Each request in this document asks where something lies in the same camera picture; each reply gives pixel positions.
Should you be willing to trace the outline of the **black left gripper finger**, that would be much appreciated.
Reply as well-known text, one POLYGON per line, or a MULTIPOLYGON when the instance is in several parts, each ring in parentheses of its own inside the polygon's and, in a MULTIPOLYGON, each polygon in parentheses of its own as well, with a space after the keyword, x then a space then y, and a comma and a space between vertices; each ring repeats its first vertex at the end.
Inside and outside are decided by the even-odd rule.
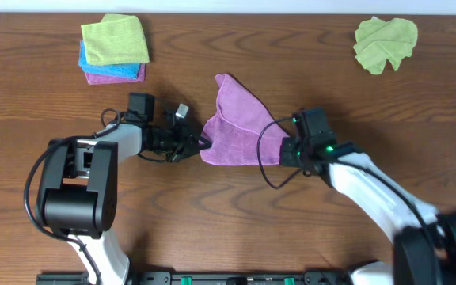
POLYGON ((192 152, 187 149, 175 150, 167 154, 167 162, 180 162, 192 156, 192 152))
POLYGON ((189 135, 188 151, 190 153, 199 153, 201 150, 207 150, 209 148, 211 148, 210 140, 197 133, 191 133, 189 135))

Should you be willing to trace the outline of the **purple microfiber cloth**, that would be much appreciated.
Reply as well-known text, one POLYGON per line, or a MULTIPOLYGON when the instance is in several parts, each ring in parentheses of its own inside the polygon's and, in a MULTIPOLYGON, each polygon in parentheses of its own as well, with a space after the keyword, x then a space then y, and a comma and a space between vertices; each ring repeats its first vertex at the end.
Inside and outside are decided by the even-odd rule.
POLYGON ((273 123, 264 104, 229 74, 217 74, 216 113, 205 123, 202 136, 211 147, 200 157, 220 166, 278 165, 287 133, 273 123))

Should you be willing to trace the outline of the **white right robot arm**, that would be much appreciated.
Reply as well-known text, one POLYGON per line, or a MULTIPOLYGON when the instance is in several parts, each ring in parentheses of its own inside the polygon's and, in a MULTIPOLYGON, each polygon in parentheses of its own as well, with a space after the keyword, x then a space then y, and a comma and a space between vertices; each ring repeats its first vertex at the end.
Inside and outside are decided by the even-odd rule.
POLYGON ((385 175, 355 144, 285 138, 282 165, 319 176, 358 205, 393 246, 393 263, 350 271, 353 284, 456 284, 456 211, 442 213, 385 175))

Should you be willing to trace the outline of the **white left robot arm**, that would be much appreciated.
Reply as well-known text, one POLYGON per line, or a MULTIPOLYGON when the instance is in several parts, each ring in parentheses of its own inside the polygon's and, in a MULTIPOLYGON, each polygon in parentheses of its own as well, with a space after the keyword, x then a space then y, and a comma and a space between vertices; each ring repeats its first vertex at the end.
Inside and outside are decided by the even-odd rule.
POLYGON ((185 120, 169 128, 145 122, 112 121, 87 136, 52 139, 37 159, 42 171, 36 206, 25 210, 42 233, 65 241, 87 271, 80 276, 45 275, 53 284, 146 284, 133 269, 112 230, 117 209, 118 166, 145 151, 178 162, 211 147, 185 120))

